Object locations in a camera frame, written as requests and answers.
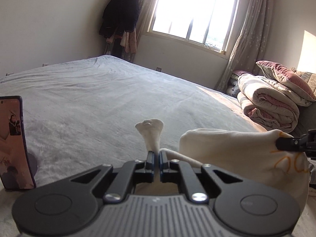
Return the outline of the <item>pink garment on rack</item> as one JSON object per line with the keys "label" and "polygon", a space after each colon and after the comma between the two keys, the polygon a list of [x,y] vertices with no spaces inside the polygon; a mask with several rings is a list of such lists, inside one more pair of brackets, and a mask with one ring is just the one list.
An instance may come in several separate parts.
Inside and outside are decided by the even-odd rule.
{"label": "pink garment on rack", "polygon": [[104,54],[111,54],[110,46],[114,43],[115,39],[120,39],[120,46],[124,48],[126,53],[135,54],[137,52],[137,32],[136,29],[133,32],[124,32],[122,36],[116,35],[115,33],[110,37],[106,38],[106,48]]}

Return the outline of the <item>rolled beige pink quilt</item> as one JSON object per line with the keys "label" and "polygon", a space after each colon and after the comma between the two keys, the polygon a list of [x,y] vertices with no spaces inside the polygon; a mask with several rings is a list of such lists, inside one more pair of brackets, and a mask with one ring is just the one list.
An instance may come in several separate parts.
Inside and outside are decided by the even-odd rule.
{"label": "rolled beige pink quilt", "polygon": [[267,83],[267,78],[243,74],[238,78],[237,100],[243,113],[267,130],[292,132],[299,117],[296,103]]}

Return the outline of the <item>window with white frame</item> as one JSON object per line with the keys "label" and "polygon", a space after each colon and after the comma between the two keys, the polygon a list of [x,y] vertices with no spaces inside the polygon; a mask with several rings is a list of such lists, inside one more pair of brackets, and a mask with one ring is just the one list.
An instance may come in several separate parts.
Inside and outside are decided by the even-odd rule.
{"label": "window with white frame", "polygon": [[225,54],[238,3],[239,0],[156,0],[148,30]]}

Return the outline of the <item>smartphone on stand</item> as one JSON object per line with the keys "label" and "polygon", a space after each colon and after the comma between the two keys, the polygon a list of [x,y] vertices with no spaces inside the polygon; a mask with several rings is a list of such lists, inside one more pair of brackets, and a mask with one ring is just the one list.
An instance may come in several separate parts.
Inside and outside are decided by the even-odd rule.
{"label": "smartphone on stand", "polygon": [[8,191],[36,187],[27,152],[20,96],[1,97],[1,182]]}

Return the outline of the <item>cream white sweatshirt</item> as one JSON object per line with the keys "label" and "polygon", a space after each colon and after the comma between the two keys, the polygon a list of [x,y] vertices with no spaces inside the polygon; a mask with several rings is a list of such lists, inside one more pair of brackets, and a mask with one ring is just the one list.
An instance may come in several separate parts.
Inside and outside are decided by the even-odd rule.
{"label": "cream white sweatshirt", "polygon": [[243,133],[198,128],[184,133],[179,150],[160,148],[163,122],[148,119],[136,124],[146,148],[155,155],[166,152],[169,160],[186,161],[193,167],[213,164],[241,177],[290,194],[303,210],[308,199],[308,159],[303,152],[281,151],[275,142],[290,135],[280,130]]}

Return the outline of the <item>right beige curtain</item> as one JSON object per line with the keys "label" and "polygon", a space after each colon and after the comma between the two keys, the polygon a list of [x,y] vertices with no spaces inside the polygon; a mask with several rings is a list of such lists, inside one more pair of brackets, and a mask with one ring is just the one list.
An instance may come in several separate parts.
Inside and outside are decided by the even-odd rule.
{"label": "right beige curtain", "polygon": [[231,52],[226,69],[215,88],[226,91],[235,70],[259,74],[256,62],[263,60],[271,27],[274,0],[250,0],[241,32]]}

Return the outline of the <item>pink beige pillow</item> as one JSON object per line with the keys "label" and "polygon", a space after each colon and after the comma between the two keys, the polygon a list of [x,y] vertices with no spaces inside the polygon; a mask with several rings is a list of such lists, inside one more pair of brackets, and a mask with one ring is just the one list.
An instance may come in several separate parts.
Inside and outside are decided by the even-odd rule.
{"label": "pink beige pillow", "polygon": [[256,65],[262,70],[266,78],[274,79],[280,84],[290,88],[301,98],[315,102],[315,95],[309,85],[294,71],[282,64],[267,60],[260,60]]}

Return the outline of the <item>grey bed sheet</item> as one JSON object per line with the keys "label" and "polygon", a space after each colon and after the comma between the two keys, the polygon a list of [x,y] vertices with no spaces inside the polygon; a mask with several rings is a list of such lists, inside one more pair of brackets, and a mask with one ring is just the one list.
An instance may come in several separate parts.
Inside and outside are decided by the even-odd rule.
{"label": "grey bed sheet", "polygon": [[1,95],[23,99],[27,150],[37,186],[102,163],[146,158],[135,125],[163,121],[161,147],[178,150],[196,128],[263,132],[237,99],[112,56],[39,67],[1,77]]}

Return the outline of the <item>beige curtain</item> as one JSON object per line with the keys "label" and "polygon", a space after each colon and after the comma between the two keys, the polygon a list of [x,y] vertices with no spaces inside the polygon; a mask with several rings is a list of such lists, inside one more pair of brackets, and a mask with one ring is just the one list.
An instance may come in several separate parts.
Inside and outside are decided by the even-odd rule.
{"label": "beige curtain", "polygon": [[263,60],[271,27],[274,0],[250,0],[241,32],[231,52],[226,69],[215,88],[226,91],[235,70],[259,74],[256,62]]}
{"label": "beige curtain", "polygon": [[139,14],[139,19],[135,28],[137,46],[140,43],[142,35],[148,30],[155,3],[156,3],[156,0],[140,0],[139,1],[140,14]]}

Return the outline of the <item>grey quilted headboard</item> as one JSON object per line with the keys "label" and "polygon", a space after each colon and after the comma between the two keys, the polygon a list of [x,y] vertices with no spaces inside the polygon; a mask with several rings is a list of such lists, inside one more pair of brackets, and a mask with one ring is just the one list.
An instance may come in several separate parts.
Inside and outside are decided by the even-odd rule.
{"label": "grey quilted headboard", "polygon": [[[315,73],[296,71],[299,75],[312,89],[315,95]],[[298,124],[296,128],[291,132],[294,137],[300,137],[306,134],[308,130],[315,130],[316,128],[316,104],[312,104],[308,107],[299,107],[300,115],[298,119]]]}

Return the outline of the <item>left beige curtain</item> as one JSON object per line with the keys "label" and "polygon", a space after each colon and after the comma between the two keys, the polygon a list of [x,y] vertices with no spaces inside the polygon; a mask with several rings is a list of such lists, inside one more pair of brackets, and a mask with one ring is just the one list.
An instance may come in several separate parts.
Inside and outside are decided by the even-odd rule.
{"label": "left beige curtain", "polygon": [[140,14],[139,14],[139,19],[135,28],[137,46],[140,43],[142,35],[148,30],[155,3],[156,3],[156,0],[140,0],[139,1]]}

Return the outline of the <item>dark coat on rack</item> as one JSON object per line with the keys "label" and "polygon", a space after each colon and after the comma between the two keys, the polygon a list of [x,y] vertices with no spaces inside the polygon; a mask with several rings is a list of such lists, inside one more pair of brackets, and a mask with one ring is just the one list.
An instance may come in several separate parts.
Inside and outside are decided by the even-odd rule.
{"label": "dark coat on rack", "polygon": [[140,14],[140,0],[110,0],[102,16],[99,34],[110,38],[116,31],[131,33],[135,30]]}

